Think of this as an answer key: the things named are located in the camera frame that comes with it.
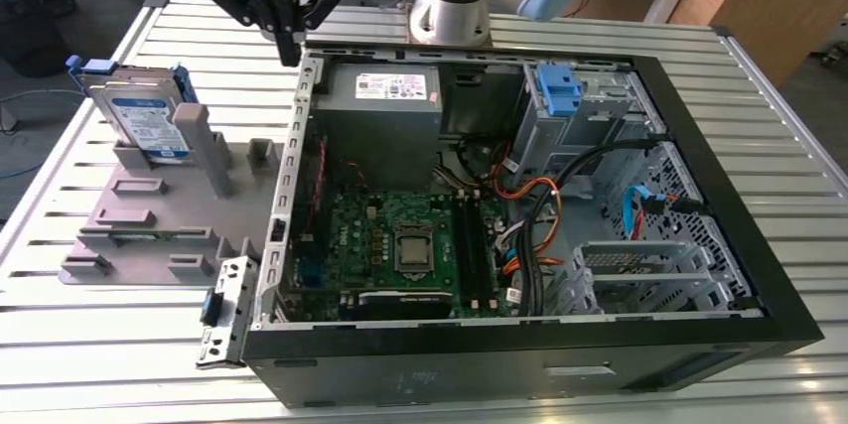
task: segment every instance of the motherboard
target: motherboard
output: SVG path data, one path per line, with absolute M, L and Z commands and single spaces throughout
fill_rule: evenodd
M 310 321 L 497 317 L 502 206 L 474 195 L 337 195 L 321 254 L 301 254 Z

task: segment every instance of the green motherboard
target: green motherboard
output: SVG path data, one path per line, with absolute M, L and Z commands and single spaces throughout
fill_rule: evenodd
M 483 243 L 473 246 L 486 252 L 485 266 L 478 269 L 485 276 L 475 275 L 475 281 L 493 287 L 491 300 L 485 301 L 469 300 L 465 293 L 469 284 L 462 280 L 469 278 L 458 263 L 457 204 L 455 196 L 433 194 L 345 194 L 333 198 L 321 264 L 306 267 L 301 263 L 309 275 L 306 288 L 315 288 L 315 293 L 303 294 L 307 320 L 342 320 L 338 313 L 345 295 L 378 290 L 446 292 L 451 294 L 453 318 L 498 317 L 510 312 L 503 291 L 497 289 L 490 256 L 495 224 L 503 217 L 501 203 L 474 200 L 475 217 L 482 222 L 477 224 L 482 236 L 477 241 Z

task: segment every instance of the metal table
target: metal table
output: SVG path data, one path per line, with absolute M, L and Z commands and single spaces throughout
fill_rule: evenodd
M 227 141 L 286 131 L 297 73 L 205 0 L 150 3 L 113 59 L 191 71 Z M 86 100 L 0 233 L 3 422 L 834 423 L 848 415 L 848 181 L 735 41 L 707 28 L 493 16 L 497 47 L 657 57 L 826 339 L 670 394 L 286 410 L 249 369 L 197 371 L 198 289 L 69 287 L 55 277 L 114 162 Z M 313 38 L 403 43 L 397 11 L 339 8 Z

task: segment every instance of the orange wire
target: orange wire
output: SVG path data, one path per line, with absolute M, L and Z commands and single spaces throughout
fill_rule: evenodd
M 506 159 L 507 157 L 509 157 L 509 144 L 506 145 L 506 150 L 503 151 L 503 159 Z M 534 247 L 534 253 L 538 254 L 543 252 L 543 250 L 549 247 L 550 243 L 553 242 L 553 238 L 555 237 L 555 230 L 558 229 L 558 218 L 561 216 L 561 197 L 558 195 L 558 187 L 555 186 L 555 182 L 553 181 L 551 178 L 534 178 L 526 181 L 523 185 L 515 191 L 511 191 L 511 192 L 503 191 L 501 189 L 501 185 L 498 184 L 498 172 L 501 171 L 502 166 L 503 166 L 503 161 L 501 160 L 501 162 L 494 166 L 491 170 L 491 174 L 490 174 L 491 183 L 494 185 L 494 192 L 501 198 L 509 199 L 509 200 L 518 199 L 538 184 L 546 184 L 550 187 L 550 193 L 547 194 L 553 194 L 555 197 L 555 218 L 553 219 L 553 224 L 550 225 L 550 229 L 546 232 L 546 236 L 543 237 L 541 244 Z M 558 260 L 558 259 L 541 257 L 538 259 L 538 263 L 543 263 L 541 262 L 542 260 L 550 261 L 550 260 Z M 513 258 L 513 260 L 510 260 L 506 266 L 503 267 L 503 272 L 511 273 L 517 269 L 518 269 L 518 259 Z

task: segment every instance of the white label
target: white label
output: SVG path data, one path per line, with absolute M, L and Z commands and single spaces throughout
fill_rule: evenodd
M 509 158 L 503 158 L 502 163 L 503 167 L 509 169 L 513 173 L 518 171 L 518 163 Z
M 355 99 L 426 100 L 422 74 L 362 73 L 355 77 Z
M 521 290 L 518 290 L 517 288 L 507 288 L 506 289 L 506 301 L 509 303 L 521 303 Z
M 178 159 L 187 155 L 182 135 L 167 121 L 169 109 L 163 101 L 111 98 L 110 103 L 138 149 L 162 159 Z

